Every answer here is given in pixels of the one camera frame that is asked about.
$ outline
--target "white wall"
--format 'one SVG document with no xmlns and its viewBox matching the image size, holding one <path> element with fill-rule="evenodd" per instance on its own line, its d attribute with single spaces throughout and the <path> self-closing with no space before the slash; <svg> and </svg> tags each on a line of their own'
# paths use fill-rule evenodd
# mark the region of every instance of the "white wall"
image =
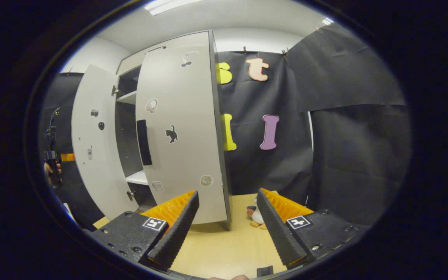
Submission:
<svg viewBox="0 0 448 280">
<path fill-rule="evenodd" d="M 219 28 L 213 30 L 217 51 L 265 51 L 281 53 L 304 37 L 276 30 L 260 28 Z"/>
<path fill-rule="evenodd" d="M 60 73 L 68 71 L 84 73 L 90 64 L 116 73 L 121 60 L 131 54 L 130 51 L 115 43 L 94 37 L 73 54 Z"/>
</svg>

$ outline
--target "letter cutout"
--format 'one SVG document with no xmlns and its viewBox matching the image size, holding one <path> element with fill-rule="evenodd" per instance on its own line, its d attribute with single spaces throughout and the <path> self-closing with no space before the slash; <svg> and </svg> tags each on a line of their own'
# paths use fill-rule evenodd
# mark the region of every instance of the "letter cutout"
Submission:
<svg viewBox="0 0 448 280">
<path fill-rule="evenodd" d="M 263 150 L 271 150 L 276 147 L 274 139 L 276 138 L 276 125 L 279 122 L 279 116 L 277 115 L 264 115 L 263 121 L 265 122 L 264 141 L 260 145 Z"/>
<path fill-rule="evenodd" d="M 217 64 L 217 83 L 224 85 L 233 79 L 233 74 L 228 71 L 231 68 L 226 62 Z"/>
<path fill-rule="evenodd" d="M 250 67 L 248 68 L 250 78 L 261 82 L 266 81 L 267 78 L 269 78 L 269 76 L 262 73 L 262 68 L 269 68 L 269 64 L 263 63 L 261 58 L 247 59 L 247 63 L 250 64 Z"/>
<path fill-rule="evenodd" d="M 226 142 L 224 143 L 224 151 L 236 150 L 236 143 L 233 142 L 233 136 L 231 135 L 231 119 L 233 119 L 233 117 L 230 114 L 224 114 L 220 116 L 220 120 L 223 122 L 226 129 Z"/>
</svg>

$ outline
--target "black cat sticker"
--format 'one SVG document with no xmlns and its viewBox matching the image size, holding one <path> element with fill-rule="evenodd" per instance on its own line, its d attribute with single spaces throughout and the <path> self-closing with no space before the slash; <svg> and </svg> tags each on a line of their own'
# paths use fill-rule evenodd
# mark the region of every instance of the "black cat sticker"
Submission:
<svg viewBox="0 0 448 280">
<path fill-rule="evenodd" d="M 179 139 L 177 138 L 176 128 L 172 124 L 170 126 L 172 126 L 172 130 L 166 129 L 165 136 L 170 137 L 169 144 L 172 144 L 173 142 L 176 142 L 176 140 Z"/>
</svg>

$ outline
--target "stuffed toy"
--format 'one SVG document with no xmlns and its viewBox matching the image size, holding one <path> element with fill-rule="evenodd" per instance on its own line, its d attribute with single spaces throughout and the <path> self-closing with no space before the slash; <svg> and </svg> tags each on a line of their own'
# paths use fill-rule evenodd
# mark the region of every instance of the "stuffed toy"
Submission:
<svg viewBox="0 0 448 280">
<path fill-rule="evenodd" d="M 262 215 L 257 207 L 257 197 L 255 197 L 255 206 L 247 206 L 247 215 L 253 220 L 250 222 L 252 227 L 260 227 L 263 230 L 267 229 L 264 220 L 262 219 Z"/>
</svg>

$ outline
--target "ceiling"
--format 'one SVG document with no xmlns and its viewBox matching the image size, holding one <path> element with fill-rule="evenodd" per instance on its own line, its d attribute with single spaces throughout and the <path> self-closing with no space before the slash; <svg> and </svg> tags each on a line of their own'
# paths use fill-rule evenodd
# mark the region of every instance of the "ceiling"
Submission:
<svg viewBox="0 0 448 280">
<path fill-rule="evenodd" d="M 218 28 L 263 28 L 306 37 L 324 26 L 323 19 L 293 0 L 204 0 L 156 16 L 139 8 L 98 37 L 136 53 L 181 34 Z"/>
</svg>

